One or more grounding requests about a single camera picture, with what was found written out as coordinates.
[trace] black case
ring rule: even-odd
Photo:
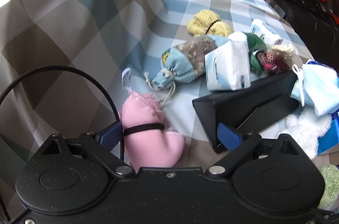
[[[299,102],[290,98],[296,80],[288,71],[256,80],[247,89],[194,99],[193,107],[214,151],[225,150],[217,137],[219,123],[241,133],[258,133],[296,110]]]

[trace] blue gripper pad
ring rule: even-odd
[[[234,130],[230,129],[223,123],[219,123],[217,128],[217,136],[220,142],[228,149],[232,151],[236,147],[240,146],[243,138]]]
[[[95,136],[100,146],[103,146],[109,152],[121,141],[123,137],[123,128],[121,122],[114,122]]]

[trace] green fabric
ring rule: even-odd
[[[325,191],[318,206],[325,209],[336,201],[339,194],[339,169],[334,165],[327,165],[320,169],[320,173],[325,180]]]
[[[254,70],[258,76],[260,76],[262,74],[262,68],[257,57],[253,55],[253,52],[257,50],[267,51],[267,45],[257,35],[252,33],[245,34],[247,35],[247,44],[249,46],[251,69]]]

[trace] mask ear loop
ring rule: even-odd
[[[300,69],[296,64],[292,65],[292,71],[298,77],[301,106],[305,106],[305,96],[304,96],[304,91],[302,90],[302,82],[304,80],[304,73],[302,69]]]

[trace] black elastic band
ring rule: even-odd
[[[209,32],[209,30],[211,29],[211,27],[216,23],[216,22],[218,22],[218,21],[221,21],[221,20],[216,20],[216,21],[214,21],[214,22],[212,22],[212,24],[209,26],[209,28],[206,30],[206,34],[205,35],[207,35],[207,33]]]
[[[151,123],[151,124],[143,124],[143,125],[138,125],[138,126],[132,126],[129,127],[128,129],[124,130],[124,136],[136,133],[136,132],[141,132],[145,130],[151,130],[151,129],[160,129],[164,130],[165,126],[164,124],[161,123]]]

